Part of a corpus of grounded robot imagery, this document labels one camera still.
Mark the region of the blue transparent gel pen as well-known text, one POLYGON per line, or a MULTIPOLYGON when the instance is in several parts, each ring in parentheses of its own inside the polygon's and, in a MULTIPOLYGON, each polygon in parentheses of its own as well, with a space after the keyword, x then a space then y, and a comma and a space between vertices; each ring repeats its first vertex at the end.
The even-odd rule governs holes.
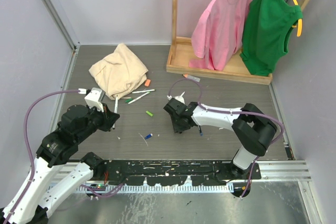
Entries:
POLYGON ((198 125, 197 127, 198 127, 198 130, 199 130, 200 136, 203 136, 203 132, 202 132, 201 126, 198 125))

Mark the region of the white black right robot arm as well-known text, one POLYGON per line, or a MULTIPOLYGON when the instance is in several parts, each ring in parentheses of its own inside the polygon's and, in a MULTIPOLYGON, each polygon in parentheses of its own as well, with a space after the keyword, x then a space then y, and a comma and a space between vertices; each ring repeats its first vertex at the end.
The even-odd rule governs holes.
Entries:
POLYGON ((182 100, 170 98, 164 110, 171 118, 175 133, 182 133, 192 127, 200 130, 202 126, 233 131, 242 145, 230 166, 232 176, 237 179, 245 177, 252 163, 266 154, 277 132, 271 117, 251 103, 242 108, 225 109, 197 102, 186 105, 182 100))

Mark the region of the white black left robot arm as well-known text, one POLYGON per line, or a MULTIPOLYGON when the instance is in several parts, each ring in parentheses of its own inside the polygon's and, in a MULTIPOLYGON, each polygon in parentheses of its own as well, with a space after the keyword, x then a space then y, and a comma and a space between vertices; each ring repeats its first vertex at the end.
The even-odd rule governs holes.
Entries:
POLYGON ((1 223, 46 223, 75 189, 105 174, 104 160, 87 153, 78 165, 52 189, 51 181, 78 151, 78 146, 97 130, 109 132, 119 119, 107 105, 73 105, 62 115, 56 130, 45 136, 36 152, 34 167, 13 200, 1 209, 1 223))

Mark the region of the small blue pen cap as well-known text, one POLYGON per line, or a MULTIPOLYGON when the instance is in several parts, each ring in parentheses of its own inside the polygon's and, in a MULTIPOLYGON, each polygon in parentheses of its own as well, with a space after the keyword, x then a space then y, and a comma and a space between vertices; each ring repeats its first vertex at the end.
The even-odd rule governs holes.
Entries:
POLYGON ((153 134, 149 134, 144 139, 147 140, 147 139, 151 138, 152 136, 153 136, 153 134))

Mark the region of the white marker dark green end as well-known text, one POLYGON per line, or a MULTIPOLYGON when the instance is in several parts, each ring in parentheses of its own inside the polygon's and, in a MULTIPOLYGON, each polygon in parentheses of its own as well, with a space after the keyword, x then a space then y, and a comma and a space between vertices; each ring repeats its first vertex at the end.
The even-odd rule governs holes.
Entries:
POLYGON ((155 89, 140 90, 140 91, 133 91, 132 94, 147 93, 147 92, 154 92, 154 91, 155 89))

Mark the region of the grey highlighter orange tip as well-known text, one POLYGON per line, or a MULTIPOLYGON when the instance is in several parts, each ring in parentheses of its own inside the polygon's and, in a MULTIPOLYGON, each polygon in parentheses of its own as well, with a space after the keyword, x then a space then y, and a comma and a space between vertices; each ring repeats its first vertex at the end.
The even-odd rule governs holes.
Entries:
POLYGON ((200 82, 200 78, 195 77, 195 76, 192 76, 192 75, 190 75, 190 74, 184 74, 183 77, 184 77, 185 79, 193 80, 193 81, 195 81, 195 82, 200 82))

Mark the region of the orange highlighter cap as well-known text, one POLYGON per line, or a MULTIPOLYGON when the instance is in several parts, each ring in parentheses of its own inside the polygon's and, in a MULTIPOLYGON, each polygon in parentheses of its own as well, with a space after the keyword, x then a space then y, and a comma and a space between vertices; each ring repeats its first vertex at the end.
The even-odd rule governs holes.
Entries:
POLYGON ((145 85, 146 87, 148 87, 148 86, 150 85, 150 83, 151 83, 151 80, 150 80, 150 79, 147 79, 147 80, 145 81, 144 85, 145 85))

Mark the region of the beige cloth bag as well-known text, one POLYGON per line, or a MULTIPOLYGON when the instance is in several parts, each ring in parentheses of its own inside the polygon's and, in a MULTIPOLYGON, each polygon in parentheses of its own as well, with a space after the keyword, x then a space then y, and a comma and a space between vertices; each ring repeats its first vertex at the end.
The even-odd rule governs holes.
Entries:
POLYGON ((120 99, 141 86, 147 67, 125 45, 118 44, 113 53, 94 63, 89 73, 111 100, 120 99))

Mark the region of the wooden clothes rack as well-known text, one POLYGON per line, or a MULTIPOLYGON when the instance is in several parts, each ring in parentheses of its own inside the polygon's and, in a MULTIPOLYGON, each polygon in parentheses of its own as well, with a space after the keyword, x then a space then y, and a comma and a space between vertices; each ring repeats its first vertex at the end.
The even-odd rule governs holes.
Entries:
POLYGON ((301 36, 310 0, 211 0, 191 37, 177 35, 172 0, 171 73, 269 85, 291 33, 301 36))

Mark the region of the pink t-shirt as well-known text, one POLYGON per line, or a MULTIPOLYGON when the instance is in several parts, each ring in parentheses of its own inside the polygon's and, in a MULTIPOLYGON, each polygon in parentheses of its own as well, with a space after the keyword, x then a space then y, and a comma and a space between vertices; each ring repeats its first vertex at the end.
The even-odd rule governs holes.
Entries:
POLYGON ((242 45, 252 0, 211 0, 192 33, 189 67, 222 71, 242 45))

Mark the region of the green tank top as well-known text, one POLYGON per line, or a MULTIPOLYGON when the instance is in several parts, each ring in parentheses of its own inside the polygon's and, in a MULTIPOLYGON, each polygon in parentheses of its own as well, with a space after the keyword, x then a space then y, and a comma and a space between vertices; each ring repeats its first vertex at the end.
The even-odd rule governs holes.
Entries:
POLYGON ((245 21, 240 57, 250 74, 267 77, 288 53, 290 35, 302 33, 297 0, 252 0, 245 21))

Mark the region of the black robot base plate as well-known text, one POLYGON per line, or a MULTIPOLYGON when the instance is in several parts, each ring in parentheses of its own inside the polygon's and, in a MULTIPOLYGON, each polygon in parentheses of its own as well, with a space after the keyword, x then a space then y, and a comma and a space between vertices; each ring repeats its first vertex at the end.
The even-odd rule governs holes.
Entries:
POLYGON ((93 180, 107 181, 110 185, 128 186, 181 186, 188 178, 193 186, 226 185, 235 180, 261 179, 258 164, 240 172, 229 161, 206 160, 105 160, 98 165, 93 180))

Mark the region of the aluminium frame rail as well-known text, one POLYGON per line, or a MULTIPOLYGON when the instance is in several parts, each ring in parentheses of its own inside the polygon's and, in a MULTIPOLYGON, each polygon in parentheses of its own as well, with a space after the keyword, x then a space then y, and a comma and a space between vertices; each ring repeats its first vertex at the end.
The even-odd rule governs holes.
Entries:
POLYGON ((59 0, 42 0, 56 26, 73 51, 80 47, 77 35, 59 0))

